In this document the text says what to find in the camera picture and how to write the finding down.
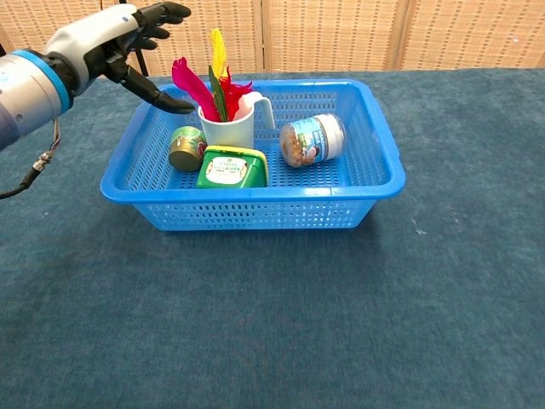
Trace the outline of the left black grey robot hand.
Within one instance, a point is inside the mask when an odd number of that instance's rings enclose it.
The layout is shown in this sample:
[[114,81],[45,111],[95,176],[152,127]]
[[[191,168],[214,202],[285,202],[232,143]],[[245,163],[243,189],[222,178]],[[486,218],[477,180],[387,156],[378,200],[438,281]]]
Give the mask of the left black grey robot hand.
[[190,15],[188,7],[172,1],[140,9],[130,3],[117,4],[58,29],[44,53],[60,58],[72,69],[72,96],[81,95],[104,76],[159,110],[188,114],[194,111],[192,103],[158,89],[127,59],[137,49],[154,50],[158,39],[169,37],[162,25],[178,25]]

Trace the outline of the colourful feather shuttlecock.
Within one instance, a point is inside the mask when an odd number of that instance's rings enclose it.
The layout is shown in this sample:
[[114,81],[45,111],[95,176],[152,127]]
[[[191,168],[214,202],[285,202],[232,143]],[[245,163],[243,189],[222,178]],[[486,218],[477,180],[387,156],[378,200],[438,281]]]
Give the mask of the colourful feather shuttlecock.
[[186,91],[201,107],[204,117],[212,122],[231,122],[239,110],[239,100],[253,91],[252,83],[236,84],[227,64],[227,49],[221,30],[210,33],[212,62],[208,67],[210,89],[188,66],[185,57],[175,60],[172,69],[174,84]]

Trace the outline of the small green tin can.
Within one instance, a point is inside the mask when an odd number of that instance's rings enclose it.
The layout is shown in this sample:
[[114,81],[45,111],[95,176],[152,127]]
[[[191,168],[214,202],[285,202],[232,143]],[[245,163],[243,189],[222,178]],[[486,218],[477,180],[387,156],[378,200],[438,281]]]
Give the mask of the small green tin can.
[[203,163],[207,146],[202,130],[192,126],[179,127],[171,136],[169,162],[178,171],[197,171]]

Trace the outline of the white plastic cup with handle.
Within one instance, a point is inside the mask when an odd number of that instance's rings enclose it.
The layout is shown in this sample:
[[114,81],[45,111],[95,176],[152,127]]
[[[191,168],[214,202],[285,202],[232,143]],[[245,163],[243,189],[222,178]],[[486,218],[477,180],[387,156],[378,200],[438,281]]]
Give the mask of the white plastic cup with handle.
[[265,125],[268,130],[275,130],[272,104],[268,98],[257,91],[242,95],[236,105],[233,121],[217,123],[204,117],[201,107],[197,113],[208,145],[243,147],[253,149],[255,145],[255,106],[262,105]]

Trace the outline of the green box with yellow lid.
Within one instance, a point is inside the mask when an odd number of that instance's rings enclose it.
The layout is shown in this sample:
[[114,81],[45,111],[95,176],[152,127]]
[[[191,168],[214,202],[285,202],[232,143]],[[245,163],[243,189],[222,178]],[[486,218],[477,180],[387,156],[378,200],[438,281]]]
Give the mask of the green box with yellow lid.
[[247,188],[268,185],[266,155],[244,147],[210,145],[196,181],[196,188]]

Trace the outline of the clear jar with blue label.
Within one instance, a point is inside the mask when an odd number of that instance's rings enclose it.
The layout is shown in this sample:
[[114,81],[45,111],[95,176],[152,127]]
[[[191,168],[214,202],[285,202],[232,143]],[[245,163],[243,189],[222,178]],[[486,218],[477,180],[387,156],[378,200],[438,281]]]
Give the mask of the clear jar with blue label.
[[343,122],[335,114],[318,114],[285,124],[279,133],[284,161],[293,168],[339,157],[347,141]]

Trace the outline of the blue plastic mesh basket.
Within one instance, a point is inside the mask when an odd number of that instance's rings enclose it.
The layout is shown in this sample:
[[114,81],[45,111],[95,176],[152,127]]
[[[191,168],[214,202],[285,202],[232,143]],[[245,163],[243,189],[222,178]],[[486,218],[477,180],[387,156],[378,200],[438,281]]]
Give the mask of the blue plastic mesh basket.
[[352,79],[256,80],[277,125],[332,112],[343,122],[342,155],[306,168],[283,160],[278,132],[255,112],[255,147],[268,164],[264,188],[199,189],[197,174],[169,164],[175,129],[198,126],[197,114],[138,106],[100,183],[113,202],[134,206],[164,231],[354,228],[373,205],[401,191],[405,172],[382,109],[370,88]]

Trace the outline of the woven bamboo folding screen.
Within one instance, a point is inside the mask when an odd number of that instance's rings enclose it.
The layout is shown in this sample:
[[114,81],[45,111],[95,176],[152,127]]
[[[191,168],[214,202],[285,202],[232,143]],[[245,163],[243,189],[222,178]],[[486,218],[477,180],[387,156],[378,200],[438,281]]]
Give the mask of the woven bamboo folding screen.
[[545,0],[176,0],[191,16],[129,63],[205,74],[219,29],[235,74],[545,68]]

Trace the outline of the teal carpet table cloth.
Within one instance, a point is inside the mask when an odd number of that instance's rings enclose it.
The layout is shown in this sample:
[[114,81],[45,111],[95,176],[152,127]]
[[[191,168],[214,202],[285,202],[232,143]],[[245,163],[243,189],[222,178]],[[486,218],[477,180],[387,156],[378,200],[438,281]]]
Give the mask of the teal carpet table cloth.
[[545,69],[358,72],[403,192],[355,229],[166,233],[99,182],[100,81],[0,200],[0,409],[545,409]]

